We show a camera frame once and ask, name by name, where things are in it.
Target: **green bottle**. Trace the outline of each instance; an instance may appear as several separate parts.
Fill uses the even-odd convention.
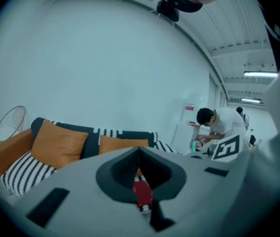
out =
[[[191,152],[194,153],[196,152],[196,140],[193,139],[193,141],[191,142]]]

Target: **chair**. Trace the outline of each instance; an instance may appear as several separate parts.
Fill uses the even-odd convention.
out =
[[[0,121],[0,143],[23,130],[25,113],[24,106],[16,106],[4,115]]]

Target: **black hair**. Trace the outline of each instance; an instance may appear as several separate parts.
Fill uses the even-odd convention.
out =
[[[210,122],[211,117],[214,115],[213,111],[208,108],[201,108],[197,112],[197,122],[200,125],[204,125],[207,122]]]
[[[237,107],[237,112],[241,114],[243,112],[243,108],[241,106]]]

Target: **red object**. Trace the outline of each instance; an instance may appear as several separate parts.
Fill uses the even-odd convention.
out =
[[[186,106],[186,107],[185,107],[185,110],[193,111],[193,110],[194,110],[194,107],[193,107],[193,106]]]
[[[152,190],[146,181],[134,182],[133,192],[138,195],[138,207],[152,203]]]

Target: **ceiling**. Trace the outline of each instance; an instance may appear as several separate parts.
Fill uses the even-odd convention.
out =
[[[134,1],[155,8],[159,0]],[[180,12],[178,25],[208,57],[228,102],[261,100],[272,79],[245,78],[244,71],[277,69],[256,0],[217,0],[195,13]]]

